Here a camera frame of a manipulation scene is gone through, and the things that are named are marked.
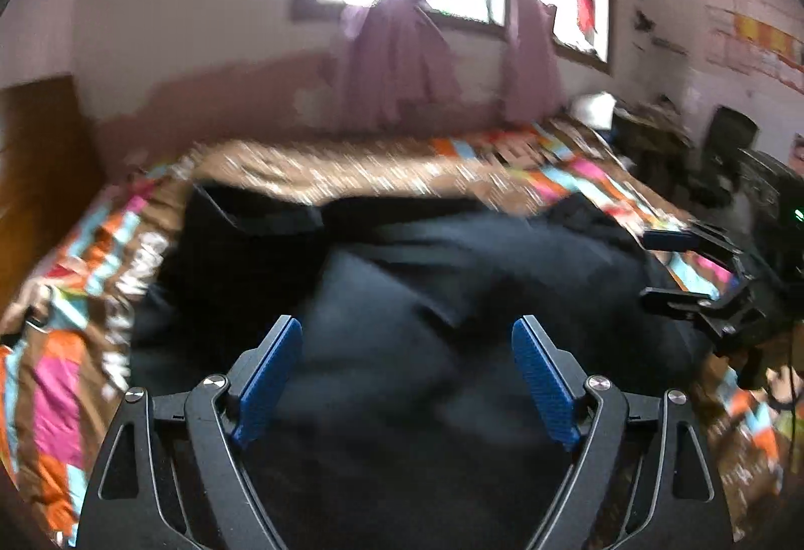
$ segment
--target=chair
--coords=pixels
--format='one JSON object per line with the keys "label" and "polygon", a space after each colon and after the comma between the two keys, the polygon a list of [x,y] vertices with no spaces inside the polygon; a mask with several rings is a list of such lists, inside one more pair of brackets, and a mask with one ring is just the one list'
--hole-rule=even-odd
{"label": "chair", "polygon": [[686,176],[690,200],[707,208],[732,204],[739,189],[741,150],[751,148],[758,130],[757,124],[741,112],[730,107],[717,109],[701,148],[700,169]]}

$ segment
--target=tied curtain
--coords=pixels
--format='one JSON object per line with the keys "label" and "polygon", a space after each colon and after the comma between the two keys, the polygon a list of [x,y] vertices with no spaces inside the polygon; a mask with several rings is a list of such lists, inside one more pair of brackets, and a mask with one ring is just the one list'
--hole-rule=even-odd
{"label": "tied curtain", "polygon": [[[459,99],[452,52],[421,1],[377,0],[344,10],[335,75],[342,127],[394,124],[404,102]],[[547,22],[540,1],[512,0],[504,71],[509,121],[542,119],[564,104]]]}

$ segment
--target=wooden headboard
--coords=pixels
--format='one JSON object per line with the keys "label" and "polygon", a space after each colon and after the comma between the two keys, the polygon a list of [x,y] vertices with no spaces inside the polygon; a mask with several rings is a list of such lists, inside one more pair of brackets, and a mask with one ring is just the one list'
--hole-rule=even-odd
{"label": "wooden headboard", "polygon": [[104,180],[71,76],[0,89],[0,313]]}

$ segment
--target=bedspread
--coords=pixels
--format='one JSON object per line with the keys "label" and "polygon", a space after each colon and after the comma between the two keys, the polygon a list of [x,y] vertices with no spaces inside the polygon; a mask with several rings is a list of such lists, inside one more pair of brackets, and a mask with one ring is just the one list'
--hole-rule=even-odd
{"label": "bedspread", "polygon": [[[128,386],[132,303],[181,229],[190,182],[202,179],[307,204],[358,194],[470,195],[517,215],[580,191],[634,234],[677,229],[686,219],[569,119],[429,142],[233,141],[140,176],[91,212],[52,269],[23,290],[23,312],[32,305],[41,325],[28,323],[20,341],[0,346],[0,459],[43,527],[67,539],[75,539],[87,476]],[[697,255],[661,259],[684,289],[717,297],[729,282],[727,271]],[[4,318],[0,334],[15,332],[15,323]],[[781,487],[792,419],[775,416],[764,392],[741,392],[734,377],[726,361],[713,358],[690,392],[740,538],[762,516],[755,505]]]}

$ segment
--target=screw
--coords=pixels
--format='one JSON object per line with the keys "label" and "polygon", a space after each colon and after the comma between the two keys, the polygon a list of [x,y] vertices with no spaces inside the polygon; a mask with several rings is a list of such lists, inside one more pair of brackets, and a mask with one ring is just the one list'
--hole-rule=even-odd
{"label": "screw", "polygon": [[592,376],[586,381],[586,384],[596,392],[608,392],[611,388],[611,380],[603,376]]}
{"label": "screw", "polygon": [[209,376],[208,378],[204,378],[204,384],[214,384],[217,388],[221,388],[226,384],[226,378],[224,378],[224,376]]}
{"label": "screw", "polygon": [[683,405],[686,403],[686,394],[684,392],[680,392],[678,389],[671,389],[670,392],[668,392],[667,397],[670,399],[670,402],[677,405]]}
{"label": "screw", "polygon": [[131,387],[126,392],[126,403],[135,403],[138,400],[142,399],[142,396],[146,394],[146,390],[142,387]]}

